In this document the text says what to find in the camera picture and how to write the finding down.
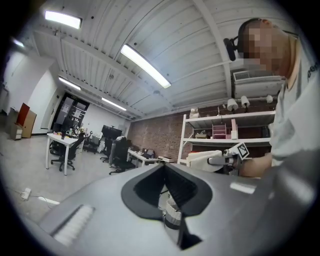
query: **white ceiling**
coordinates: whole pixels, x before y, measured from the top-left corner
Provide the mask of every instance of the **white ceiling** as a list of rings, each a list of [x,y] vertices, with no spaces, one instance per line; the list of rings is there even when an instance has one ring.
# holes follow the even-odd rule
[[[44,19],[45,10],[82,18],[79,30]],[[60,75],[81,86],[81,97],[105,97],[127,109],[106,109],[127,119],[175,111],[231,97],[231,71],[223,38],[235,37],[253,17],[295,32],[294,22],[267,0],[50,1],[34,19],[33,45],[56,58]],[[162,88],[120,53],[124,44],[142,54],[170,82]]]

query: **black office chair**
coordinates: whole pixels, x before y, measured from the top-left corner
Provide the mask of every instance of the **black office chair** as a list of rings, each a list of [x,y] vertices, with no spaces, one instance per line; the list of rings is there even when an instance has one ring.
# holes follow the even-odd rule
[[[69,153],[68,153],[68,162],[67,165],[72,167],[72,170],[75,170],[75,167],[73,166],[72,160],[76,157],[76,150],[77,147],[84,141],[86,138],[84,133],[79,134],[79,139],[70,147]],[[51,160],[51,164],[53,165],[54,162],[60,162],[59,171],[62,172],[62,165],[65,163],[65,155],[66,155],[66,147],[64,147],[64,150],[62,149],[60,151],[60,157],[59,159]]]
[[[104,139],[104,149],[103,149],[103,153],[106,155],[106,157],[100,157],[100,160],[103,159],[103,163],[107,160],[109,160],[109,156],[111,153],[111,147],[112,147],[112,139],[111,137],[105,138]]]
[[[111,166],[112,164],[114,164],[117,169],[115,171],[109,172],[109,175],[123,173],[128,169],[133,169],[136,167],[131,162],[131,158],[129,159],[129,161],[127,161],[128,148],[129,143],[124,136],[120,136],[113,141],[109,157],[109,165]]]

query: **desk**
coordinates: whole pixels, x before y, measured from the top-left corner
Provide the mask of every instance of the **desk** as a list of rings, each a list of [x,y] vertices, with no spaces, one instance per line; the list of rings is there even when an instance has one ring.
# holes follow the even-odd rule
[[[140,153],[132,151],[131,149],[128,149],[128,156],[126,159],[127,161],[129,160],[130,155],[140,159],[142,161],[142,166],[145,166],[146,162],[154,162],[155,163],[156,161],[158,161],[158,159],[156,159],[156,158],[145,158]]]
[[[67,137],[64,137],[64,139],[61,139],[61,135],[55,135],[53,133],[48,133],[47,135],[48,135],[48,140],[46,143],[46,152],[45,152],[45,168],[49,169],[50,142],[51,142],[51,140],[56,141],[56,142],[59,142],[59,143],[65,145],[64,175],[67,175],[69,148],[70,148],[70,145],[75,143],[78,139],[77,138],[67,138]]]

